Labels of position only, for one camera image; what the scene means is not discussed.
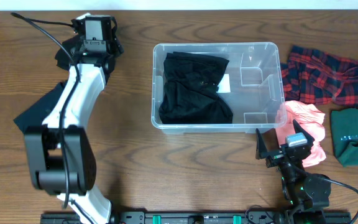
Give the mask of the black jeans with zipper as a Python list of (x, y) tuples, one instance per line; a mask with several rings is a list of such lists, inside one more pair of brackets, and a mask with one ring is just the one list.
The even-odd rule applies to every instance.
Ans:
[(163, 62), (163, 124), (231, 124), (233, 112), (218, 95), (229, 60), (212, 55), (168, 53)]

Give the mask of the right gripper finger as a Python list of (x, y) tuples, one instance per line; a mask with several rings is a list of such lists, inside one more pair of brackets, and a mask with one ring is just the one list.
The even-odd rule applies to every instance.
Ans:
[(256, 133), (256, 142), (257, 142), (255, 158), (258, 160), (265, 159), (267, 157), (268, 151), (267, 151), (267, 147), (265, 145), (264, 139), (263, 139), (259, 129), (256, 129), (255, 133)]
[(309, 134), (305, 129), (303, 129), (295, 119), (293, 120), (293, 127), (296, 133), (302, 133), (305, 136), (307, 143), (314, 142), (314, 137)]

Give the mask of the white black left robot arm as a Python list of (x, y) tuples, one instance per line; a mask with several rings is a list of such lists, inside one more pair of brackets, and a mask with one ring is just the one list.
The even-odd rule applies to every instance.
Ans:
[(69, 78), (53, 110), (24, 132), (33, 186), (74, 209), (81, 223), (114, 222), (112, 203), (95, 184), (96, 159), (86, 127), (123, 51), (117, 39), (85, 39), (73, 47)]

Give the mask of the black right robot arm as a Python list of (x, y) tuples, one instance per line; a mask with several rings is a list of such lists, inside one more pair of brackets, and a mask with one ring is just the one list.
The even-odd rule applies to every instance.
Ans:
[(265, 159), (266, 166), (278, 167), (282, 190), (291, 207), (273, 216), (274, 223), (326, 223), (323, 208), (329, 206), (331, 184), (326, 176), (309, 174), (303, 160), (311, 155), (314, 137), (293, 120), (295, 134), (285, 138), (279, 149), (268, 151), (259, 130), (256, 130), (256, 159)]

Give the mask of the dark garment with tape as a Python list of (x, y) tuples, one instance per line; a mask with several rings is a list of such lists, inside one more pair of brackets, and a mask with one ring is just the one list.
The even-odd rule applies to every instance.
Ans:
[(59, 82), (54, 89), (50, 90), (32, 106), (14, 118), (13, 122), (22, 133), (29, 126), (41, 126), (42, 121), (52, 112), (60, 96), (62, 95), (67, 81)]

